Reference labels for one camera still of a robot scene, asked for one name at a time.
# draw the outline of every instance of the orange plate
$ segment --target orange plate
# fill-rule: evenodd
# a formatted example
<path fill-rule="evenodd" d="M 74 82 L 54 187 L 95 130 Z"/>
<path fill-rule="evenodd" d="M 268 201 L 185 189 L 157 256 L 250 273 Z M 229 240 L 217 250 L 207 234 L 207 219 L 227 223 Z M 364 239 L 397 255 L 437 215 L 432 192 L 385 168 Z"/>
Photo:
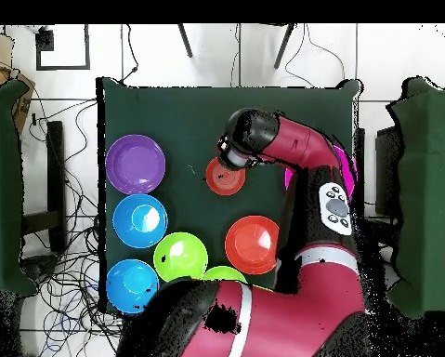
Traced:
<path fill-rule="evenodd" d="M 278 226 L 272 220 L 251 216 L 237 220 L 226 237 L 226 254 L 239 271 L 261 275 L 277 265 Z"/>
<path fill-rule="evenodd" d="M 212 192 L 221 196 L 230 196 L 238 192 L 245 182 L 245 170 L 230 171 L 218 162 L 217 158 L 205 170 L 205 180 Z"/>

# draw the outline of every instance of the white control panel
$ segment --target white control panel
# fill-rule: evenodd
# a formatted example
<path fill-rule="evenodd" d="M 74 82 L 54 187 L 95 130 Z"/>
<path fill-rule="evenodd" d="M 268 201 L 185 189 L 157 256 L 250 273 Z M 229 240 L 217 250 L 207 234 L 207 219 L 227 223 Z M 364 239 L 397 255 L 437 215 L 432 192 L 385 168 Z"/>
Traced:
<path fill-rule="evenodd" d="M 351 235 L 351 218 L 347 196 L 337 183 L 325 183 L 320 187 L 321 221 L 330 230 Z"/>

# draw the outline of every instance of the blue bowl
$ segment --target blue bowl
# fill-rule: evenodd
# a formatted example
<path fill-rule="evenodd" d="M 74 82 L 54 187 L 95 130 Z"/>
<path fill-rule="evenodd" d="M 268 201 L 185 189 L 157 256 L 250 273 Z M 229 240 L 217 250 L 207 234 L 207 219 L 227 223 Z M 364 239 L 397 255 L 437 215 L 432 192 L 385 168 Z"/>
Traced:
<path fill-rule="evenodd" d="M 108 300 L 124 313 L 143 312 L 158 290 L 156 271 L 140 260 L 122 260 L 107 275 Z"/>
<path fill-rule="evenodd" d="M 166 210 L 150 195 L 129 195 L 114 210 L 113 228 L 128 246 L 140 249 L 156 245 L 167 230 Z"/>

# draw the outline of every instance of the red robot arm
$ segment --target red robot arm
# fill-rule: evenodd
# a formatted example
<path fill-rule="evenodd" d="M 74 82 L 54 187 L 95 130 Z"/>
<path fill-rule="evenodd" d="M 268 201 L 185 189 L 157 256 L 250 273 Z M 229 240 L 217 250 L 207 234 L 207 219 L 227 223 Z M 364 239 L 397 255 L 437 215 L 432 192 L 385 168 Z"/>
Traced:
<path fill-rule="evenodd" d="M 232 170 L 260 163 L 296 170 L 280 228 L 275 292 L 232 281 L 168 284 L 127 325 L 117 357 L 330 357 L 347 336 L 358 341 L 346 357 L 363 354 L 357 250 L 333 145 L 278 114 L 241 110 L 218 146 L 221 163 Z"/>

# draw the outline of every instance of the tile floor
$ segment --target tile floor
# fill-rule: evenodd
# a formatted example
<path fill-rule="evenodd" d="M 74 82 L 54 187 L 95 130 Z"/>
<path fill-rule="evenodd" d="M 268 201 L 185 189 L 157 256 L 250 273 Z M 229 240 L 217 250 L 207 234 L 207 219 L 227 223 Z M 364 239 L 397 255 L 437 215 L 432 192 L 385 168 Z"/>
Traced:
<path fill-rule="evenodd" d="M 242 86 L 308 86 L 285 71 L 285 65 L 300 46 L 303 23 L 295 28 L 278 70 L 273 68 L 273 63 L 285 28 L 244 23 L 242 67 L 239 70 L 238 59 L 234 62 L 238 52 L 234 36 L 236 24 L 186 24 L 185 27 L 194 54 L 192 59 L 186 55 L 176 25 L 131 25 L 131 42 L 139 67 L 125 82 L 131 86 L 236 86 L 240 72 Z M 315 43 L 333 51 L 343 61 L 345 78 L 359 78 L 364 84 L 360 96 L 360 126 L 366 129 L 366 201 L 374 202 L 375 132 L 393 125 L 386 105 L 399 98 L 401 83 L 405 78 L 425 75 L 439 86 L 445 86 L 445 24 L 313 23 L 308 28 L 305 42 L 290 62 L 288 70 L 303 76 L 314 86 L 336 86 L 343 78 L 341 65 L 333 55 L 313 46 L 312 43 Z M 30 113 L 41 117 L 45 112 L 48 117 L 75 105 L 55 115 L 52 120 L 63 123 L 66 157 L 84 146 L 83 134 L 87 137 L 87 148 L 68 162 L 68 168 L 80 179 L 85 194 L 96 203 L 97 108 L 93 106 L 81 112 L 77 122 L 75 117 L 85 106 L 94 103 L 86 101 L 95 97 L 96 77 L 120 79 L 135 66 L 127 41 L 128 27 L 119 24 L 89 25 L 90 69 L 55 71 L 36 71 L 33 33 L 24 26 L 6 26 L 5 29 L 15 40 L 13 67 L 19 68 L 36 83 Z M 50 29 L 54 31 L 55 47 L 53 52 L 43 53 L 41 65 L 58 67 L 85 64 L 85 48 L 82 44 L 84 25 L 54 25 Z M 29 126 L 30 117 L 22 135 L 26 214 L 46 209 L 46 147 L 31 136 Z M 32 126 L 31 131 L 37 137 L 39 132 L 42 133 L 37 126 Z M 70 193 L 67 194 L 67 201 L 67 212 L 70 215 L 74 210 Z M 366 214 L 374 215 L 371 205 L 366 205 Z M 76 231 L 91 225 L 91 219 L 84 215 L 96 215 L 96 209 L 89 202 L 84 202 L 80 215 Z M 43 232 L 40 235 L 47 244 L 47 234 Z M 34 235 L 27 236 L 26 242 L 26 254 L 46 253 Z M 71 247 L 72 253 L 84 251 L 86 248 L 81 240 Z M 92 272 L 93 278 L 97 280 L 97 264 L 92 266 Z M 64 297 L 62 305 L 75 302 L 76 298 L 72 300 L 74 294 Z M 39 355 L 46 344 L 44 325 L 49 329 L 55 318 L 51 314 L 45 320 L 50 309 L 43 298 L 50 302 L 49 289 L 43 289 L 41 296 L 28 299 L 22 311 L 22 342 L 24 349 L 34 355 Z M 59 344 L 62 338 L 59 325 L 53 328 L 52 336 L 54 340 L 48 341 L 48 344 Z M 81 329 L 71 336 L 68 345 L 64 345 L 54 357 L 75 357 L 86 339 L 87 333 Z M 85 348 L 86 354 L 80 352 L 78 357 L 114 357 L 104 336 L 92 339 Z M 42 357 L 53 355 L 52 350 L 46 350 Z"/>

